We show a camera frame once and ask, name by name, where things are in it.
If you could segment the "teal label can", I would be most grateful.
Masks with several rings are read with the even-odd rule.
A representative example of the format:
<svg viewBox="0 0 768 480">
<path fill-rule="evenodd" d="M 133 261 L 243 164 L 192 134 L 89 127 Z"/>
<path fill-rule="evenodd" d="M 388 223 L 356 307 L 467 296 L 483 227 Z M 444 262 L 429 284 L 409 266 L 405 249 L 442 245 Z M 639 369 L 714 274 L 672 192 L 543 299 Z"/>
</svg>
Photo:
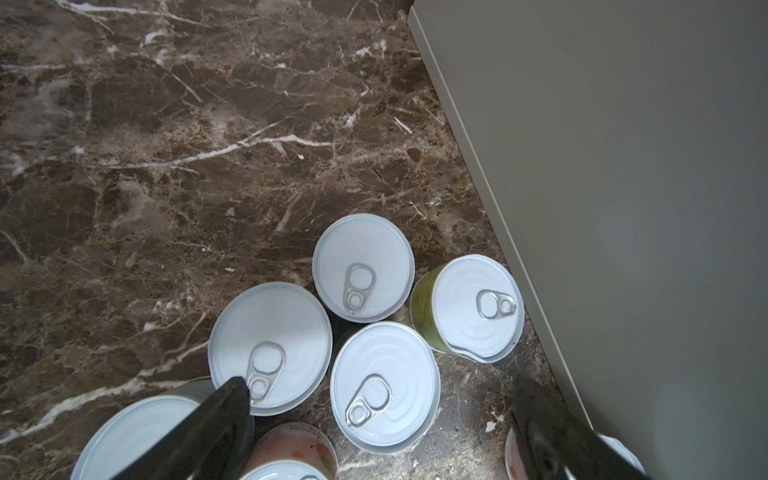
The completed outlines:
<svg viewBox="0 0 768 480">
<path fill-rule="evenodd" d="M 330 377 L 332 411 L 342 434 L 377 455 L 417 444 L 437 417 L 440 392 L 431 348 L 415 330 L 390 321 L 349 337 Z"/>
</svg>

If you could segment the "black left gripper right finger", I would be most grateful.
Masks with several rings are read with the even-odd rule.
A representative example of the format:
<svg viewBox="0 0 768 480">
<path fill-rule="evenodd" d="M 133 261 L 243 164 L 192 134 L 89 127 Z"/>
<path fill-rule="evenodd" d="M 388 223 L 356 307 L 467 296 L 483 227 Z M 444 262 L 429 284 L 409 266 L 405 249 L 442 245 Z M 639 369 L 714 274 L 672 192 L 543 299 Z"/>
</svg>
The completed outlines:
<svg viewBox="0 0 768 480">
<path fill-rule="evenodd" d="M 529 479 L 645 479 L 535 380 L 513 381 L 511 431 Z"/>
</svg>

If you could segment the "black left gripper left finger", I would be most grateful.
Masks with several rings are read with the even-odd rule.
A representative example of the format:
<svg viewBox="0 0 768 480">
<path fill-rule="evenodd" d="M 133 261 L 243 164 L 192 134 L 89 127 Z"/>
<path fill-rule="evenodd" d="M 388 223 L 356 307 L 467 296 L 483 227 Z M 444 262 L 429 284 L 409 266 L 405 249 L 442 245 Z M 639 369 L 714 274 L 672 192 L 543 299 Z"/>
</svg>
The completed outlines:
<svg viewBox="0 0 768 480">
<path fill-rule="evenodd" d="M 237 479 L 251 451 L 250 392 L 232 377 L 117 479 Z"/>
</svg>

